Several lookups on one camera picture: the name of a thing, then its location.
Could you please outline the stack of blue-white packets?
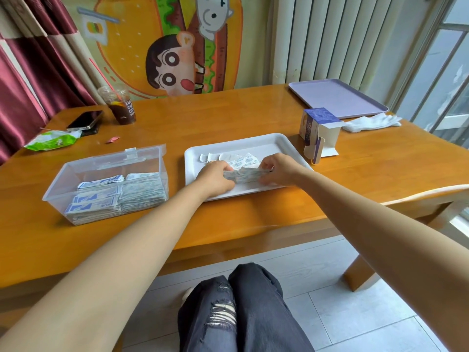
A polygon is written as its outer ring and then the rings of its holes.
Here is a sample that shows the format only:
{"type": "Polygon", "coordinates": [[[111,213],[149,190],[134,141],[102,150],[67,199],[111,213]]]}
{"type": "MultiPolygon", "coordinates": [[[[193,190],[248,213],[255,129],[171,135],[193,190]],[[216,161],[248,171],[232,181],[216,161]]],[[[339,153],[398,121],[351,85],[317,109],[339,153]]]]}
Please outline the stack of blue-white packets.
{"type": "Polygon", "coordinates": [[[64,216],[74,225],[120,216],[124,181],[123,175],[116,175],[79,183],[64,216]]]}

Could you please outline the clear plastic storage box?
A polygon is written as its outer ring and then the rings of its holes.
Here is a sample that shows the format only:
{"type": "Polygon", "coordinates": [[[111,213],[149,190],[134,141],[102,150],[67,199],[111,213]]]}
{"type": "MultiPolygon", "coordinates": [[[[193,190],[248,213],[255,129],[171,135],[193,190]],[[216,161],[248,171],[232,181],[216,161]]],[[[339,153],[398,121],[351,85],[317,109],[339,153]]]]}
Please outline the clear plastic storage box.
{"type": "Polygon", "coordinates": [[[166,145],[162,144],[129,148],[122,152],[68,162],[58,172],[42,200],[64,216],[63,213],[76,194],[79,183],[116,175],[126,177],[129,173],[160,172],[161,175],[166,174],[168,188],[168,174],[163,160],[166,152],[166,145]]]}

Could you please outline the green wet wipe packet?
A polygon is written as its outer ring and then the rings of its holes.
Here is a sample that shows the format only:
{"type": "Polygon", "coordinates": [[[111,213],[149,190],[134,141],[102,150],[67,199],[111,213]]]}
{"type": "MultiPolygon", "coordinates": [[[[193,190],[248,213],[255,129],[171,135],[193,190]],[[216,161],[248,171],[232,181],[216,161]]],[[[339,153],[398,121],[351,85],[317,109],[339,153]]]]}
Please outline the green wet wipe packet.
{"type": "Polygon", "coordinates": [[[33,152],[47,152],[73,145],[81,138],[82,130],[50,130],[37,135],[24,148],[33,152]]]}

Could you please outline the smartphone with dark screen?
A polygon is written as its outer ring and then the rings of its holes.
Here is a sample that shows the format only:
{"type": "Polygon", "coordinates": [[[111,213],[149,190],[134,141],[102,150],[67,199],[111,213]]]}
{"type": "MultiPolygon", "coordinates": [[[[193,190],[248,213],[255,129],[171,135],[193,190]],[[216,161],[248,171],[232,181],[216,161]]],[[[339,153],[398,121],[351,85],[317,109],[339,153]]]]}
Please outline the smartphone with dark screen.
{"type": "Polygon", "coordinates": [[[68,131],[85,131],[91,130],[95,127],[96,124],[99,123],[103,116],[104,112],[102,110],[99,111],[86,111],[79,115],[78,118],[72,121],[67,126],[68,131]]]}

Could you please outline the white plastic tray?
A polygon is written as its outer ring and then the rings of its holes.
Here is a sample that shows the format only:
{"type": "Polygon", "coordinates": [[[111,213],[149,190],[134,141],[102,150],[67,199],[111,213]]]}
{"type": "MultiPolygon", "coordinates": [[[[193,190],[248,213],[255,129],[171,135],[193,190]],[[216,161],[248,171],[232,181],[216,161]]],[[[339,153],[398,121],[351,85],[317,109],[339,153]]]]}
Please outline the white plastic tray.
{"type": "Polygon", "coordinates": [[[272,133],[188,148],[184,153],[186,185],[189,185],[196,179],[198,173],[204,166],[203,162],[200,161],[200,156],[206,156],[209,153],[214,155],[246,155],[250,153],[260,161],[266,156],[275,153],[283,153],[292,157],[305,168],[311,169],[311,166],[285,135],[272,133]]]}

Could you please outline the bundle of bandage packets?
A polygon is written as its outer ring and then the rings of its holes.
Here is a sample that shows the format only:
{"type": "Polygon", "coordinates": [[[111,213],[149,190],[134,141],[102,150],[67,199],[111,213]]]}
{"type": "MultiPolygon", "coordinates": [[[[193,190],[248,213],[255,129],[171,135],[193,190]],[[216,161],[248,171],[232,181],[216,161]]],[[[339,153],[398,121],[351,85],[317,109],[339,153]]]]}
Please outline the bundle of bandage packets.
{"type": "Polygon", "coordinates": [[[236,184],[258,182],[258,167],[241,167],[239,170],[224,171],[223,176],[235,181],[236,184]]]}

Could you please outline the black ripped jeans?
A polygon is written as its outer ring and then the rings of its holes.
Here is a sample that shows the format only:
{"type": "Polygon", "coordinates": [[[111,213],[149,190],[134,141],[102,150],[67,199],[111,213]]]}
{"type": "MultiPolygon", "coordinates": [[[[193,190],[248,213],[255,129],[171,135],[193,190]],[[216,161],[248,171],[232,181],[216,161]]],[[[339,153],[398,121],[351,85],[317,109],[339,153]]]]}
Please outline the black ripped jeans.
{"type": "Polygon", "coordinates": [[[180,352],[315,352],[277,278],[253,262],[197,284],[177,324],[180,352]]]}

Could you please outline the cartoon burger wall hanging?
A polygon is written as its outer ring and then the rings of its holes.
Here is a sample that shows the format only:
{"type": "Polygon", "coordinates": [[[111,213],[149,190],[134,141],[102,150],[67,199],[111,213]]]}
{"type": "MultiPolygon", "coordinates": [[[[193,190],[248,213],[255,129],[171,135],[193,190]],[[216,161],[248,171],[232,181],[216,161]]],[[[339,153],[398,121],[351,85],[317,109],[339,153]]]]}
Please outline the cartoon burger wall hanging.
{"type": "Polygon", "coordinates": [[[261,86],[272,0],[62,0],[132,100],[261,86]]]}

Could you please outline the person's right hand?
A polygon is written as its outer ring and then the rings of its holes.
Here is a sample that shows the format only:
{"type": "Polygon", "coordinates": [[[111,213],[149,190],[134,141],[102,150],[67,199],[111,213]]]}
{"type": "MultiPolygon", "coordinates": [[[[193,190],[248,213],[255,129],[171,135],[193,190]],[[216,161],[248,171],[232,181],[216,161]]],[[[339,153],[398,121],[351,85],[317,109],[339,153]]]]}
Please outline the person's right hand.
{"type": "Polygon", "coordinates": [[[292,157],[283,153],[276,153],[265,157],[261,163],[275,164],[273,181],[259,181],[263,185],[296,186],[300,178],[311,176],[313,171],[297,163],[292,157]]]}

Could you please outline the blue-white cardboard box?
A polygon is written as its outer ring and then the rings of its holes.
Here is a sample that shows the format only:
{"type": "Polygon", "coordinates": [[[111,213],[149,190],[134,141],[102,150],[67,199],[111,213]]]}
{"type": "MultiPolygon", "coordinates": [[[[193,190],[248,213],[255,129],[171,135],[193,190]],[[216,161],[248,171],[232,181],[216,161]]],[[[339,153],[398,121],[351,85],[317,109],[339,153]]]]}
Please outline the blue-white cardboard box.
{"type": "Polygon", "coordinates": [[[319,164],[320,159],[338,155],[335,148],[345,122],[324,107],[303,111],[299,135],[304,141],[304,156],[311,164],[319,164]]]}

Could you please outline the plastic cup with dark drink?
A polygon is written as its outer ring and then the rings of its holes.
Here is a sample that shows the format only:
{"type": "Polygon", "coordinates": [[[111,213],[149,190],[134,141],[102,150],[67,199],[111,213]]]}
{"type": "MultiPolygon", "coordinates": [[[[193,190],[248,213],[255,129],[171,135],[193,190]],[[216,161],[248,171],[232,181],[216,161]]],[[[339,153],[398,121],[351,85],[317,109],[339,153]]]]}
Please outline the plastic cup with dark drink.
{"type": "Polygon", "coordinates": [[[133,102],[125,84],[106,85],[97,91],[120,125],[133,124],[137,121],[133,102]]]}

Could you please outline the white cloth gloves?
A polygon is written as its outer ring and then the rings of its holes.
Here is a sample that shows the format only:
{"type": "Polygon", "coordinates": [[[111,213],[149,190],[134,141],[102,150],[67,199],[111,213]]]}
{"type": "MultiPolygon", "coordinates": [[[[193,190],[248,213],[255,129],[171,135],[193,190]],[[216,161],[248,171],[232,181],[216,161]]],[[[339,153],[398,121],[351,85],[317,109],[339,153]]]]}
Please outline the white cloth gloves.
{"type": "Polygon", "coordinates": [[[349,133],[359,133],[363,131],[381,130],[390,127],[400,127],[402,118],[396,115],[388,115],[384,112],[372,117],[359,117],[348,121],[343,126],[343,130],[349,133]]]}

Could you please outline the window with metal frame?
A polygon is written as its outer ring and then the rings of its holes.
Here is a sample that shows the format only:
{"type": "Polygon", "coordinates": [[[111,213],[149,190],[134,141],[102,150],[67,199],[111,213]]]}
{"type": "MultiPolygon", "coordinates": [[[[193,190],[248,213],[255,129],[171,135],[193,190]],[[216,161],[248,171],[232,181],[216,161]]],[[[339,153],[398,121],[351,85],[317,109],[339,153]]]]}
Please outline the window with metal frame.
{"type": "Polygon", "coordinates": [[[442,0],[424,32],[390,109],[469,150],[469,0],[442,0]]]}

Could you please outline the person's left hand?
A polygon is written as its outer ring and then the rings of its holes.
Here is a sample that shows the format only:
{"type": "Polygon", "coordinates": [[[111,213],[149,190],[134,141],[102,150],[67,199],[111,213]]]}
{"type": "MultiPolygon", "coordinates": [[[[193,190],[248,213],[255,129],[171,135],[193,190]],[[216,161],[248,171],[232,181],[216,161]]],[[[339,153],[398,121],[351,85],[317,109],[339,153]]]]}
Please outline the person's left hand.
{"type": "Polygon", "coordinates": [[[195,179],[203,200],[222,195],[230,190],[220,190],[220,178],[224,171],[234,171],[225,161],[212,161],[206,164],[195,179]]]}

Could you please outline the maroon and beige curtain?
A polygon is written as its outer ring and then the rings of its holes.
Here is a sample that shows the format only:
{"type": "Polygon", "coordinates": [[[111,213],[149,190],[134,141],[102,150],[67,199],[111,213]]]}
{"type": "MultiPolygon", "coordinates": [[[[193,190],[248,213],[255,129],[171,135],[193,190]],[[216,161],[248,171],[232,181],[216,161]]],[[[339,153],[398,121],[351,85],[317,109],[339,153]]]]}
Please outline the maroon and beige curtain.
{"type": "Polygon", "coordinates": [[[0,165],[104,84],[62,0],[0,0],[0,165]]]}

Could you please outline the red drinking straw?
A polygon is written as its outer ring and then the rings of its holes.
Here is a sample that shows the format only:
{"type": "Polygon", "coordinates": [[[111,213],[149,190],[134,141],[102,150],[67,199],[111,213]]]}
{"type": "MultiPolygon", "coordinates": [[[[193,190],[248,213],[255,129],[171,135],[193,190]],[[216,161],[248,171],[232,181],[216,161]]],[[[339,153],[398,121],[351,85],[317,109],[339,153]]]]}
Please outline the red drinking straw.
{"type": "Polygon", "coordinates": [[[119,93],[114,89],[114,87],[111,85],[111,83],[108,81],[108,79],[105,77],[105,75],[102,73],[102,71],[99,69],[98,65],[96,64],[96,62],[94,61],[93,58],[89,58],[89,61],[95,66],[96,70],[100,73],[100,75],[103,77],[103,79],[105,80],[105,82],[107,83],[108,87],[111,89],[111,91],[116,95],[116,97],[118,98],[119,101],[122,101],[122,98],[121,96],[119,95],[119,93]]]}

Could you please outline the person's right forearm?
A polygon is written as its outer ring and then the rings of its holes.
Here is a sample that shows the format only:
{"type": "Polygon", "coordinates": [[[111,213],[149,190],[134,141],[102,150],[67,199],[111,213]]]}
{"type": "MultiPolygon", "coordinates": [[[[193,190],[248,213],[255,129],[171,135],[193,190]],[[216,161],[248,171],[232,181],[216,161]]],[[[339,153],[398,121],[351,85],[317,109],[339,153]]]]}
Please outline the person's right forearm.
{"type": "Polygon", "coordinates": [[[292,180],[451,352],[469,352],[469,250],[307,169],[292,180]]]}

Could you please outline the person's left forearm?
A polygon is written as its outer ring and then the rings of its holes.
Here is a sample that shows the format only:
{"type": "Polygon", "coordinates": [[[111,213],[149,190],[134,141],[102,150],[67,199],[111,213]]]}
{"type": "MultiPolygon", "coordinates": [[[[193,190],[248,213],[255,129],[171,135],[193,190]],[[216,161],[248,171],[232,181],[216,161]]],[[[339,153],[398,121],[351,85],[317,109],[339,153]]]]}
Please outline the person's left forearm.
{"type": "Polygon", "coordinates": [[[196,181],[121,231],[38,301],[0,352],[111,352],[189,220],[209,197],[196,181]]]}

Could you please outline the wooden chair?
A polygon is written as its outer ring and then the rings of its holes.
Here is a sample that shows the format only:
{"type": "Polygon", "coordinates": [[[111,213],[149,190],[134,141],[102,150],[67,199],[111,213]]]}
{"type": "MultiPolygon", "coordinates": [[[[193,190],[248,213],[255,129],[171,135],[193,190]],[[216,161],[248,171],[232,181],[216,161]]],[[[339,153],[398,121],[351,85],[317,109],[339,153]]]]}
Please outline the wooden chair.
{"type": "MultiPolygon", "coordinates": [[[[382,205],[439,231],[469,206],[469,184],[431,189],[382,205]]],[[[353,292],[368,289],[380,280],[360,255],[342,277],[353,292]]]]}

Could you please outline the stack of grey packets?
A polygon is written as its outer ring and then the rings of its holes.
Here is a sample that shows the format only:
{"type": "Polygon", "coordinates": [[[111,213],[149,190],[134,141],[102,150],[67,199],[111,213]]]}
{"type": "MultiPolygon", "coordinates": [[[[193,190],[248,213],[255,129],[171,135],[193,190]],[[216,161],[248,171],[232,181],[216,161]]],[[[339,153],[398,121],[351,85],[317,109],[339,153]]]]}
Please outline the stack of grey packets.
{"type": "Polygon", "coordinates": [[[167,175],[129,173],[122,185],[119,205],[123,214],[156,207],[168,200],[167,175]]]}

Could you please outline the lilac plastic tray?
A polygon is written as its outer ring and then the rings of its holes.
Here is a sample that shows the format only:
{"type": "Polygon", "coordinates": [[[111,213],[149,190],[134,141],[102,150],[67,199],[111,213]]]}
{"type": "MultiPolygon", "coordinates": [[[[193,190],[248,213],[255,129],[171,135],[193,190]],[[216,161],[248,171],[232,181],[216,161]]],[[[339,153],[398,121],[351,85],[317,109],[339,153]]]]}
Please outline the lilac plastic tray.
{"type": "Polygon", "coordinates": [[[387,106],[338,79],[290,82],[288,87],[308,108],[325,108],[339,119],[389,111],[387,106]]]}

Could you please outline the pile of loose white wrappers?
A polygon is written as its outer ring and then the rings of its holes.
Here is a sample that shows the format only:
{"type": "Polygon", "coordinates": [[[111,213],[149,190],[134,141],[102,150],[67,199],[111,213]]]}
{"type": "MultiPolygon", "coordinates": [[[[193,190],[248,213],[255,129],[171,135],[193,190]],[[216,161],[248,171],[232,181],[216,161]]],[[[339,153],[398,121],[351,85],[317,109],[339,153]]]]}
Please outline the pile of loose white wrappers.
{"type": "Polygon", "coordinates": [[[258,168],[260,166],[260,161],[258,160],[258,158],[250,153],[247,153],[245,155],[208,153],[201,154],[198,160],[199,162],[204,164],[217,160],[225,161],[226,163],[228,163],[228,165],[230,165],[233,170],[240,170],[242,167],[258,168]]]}

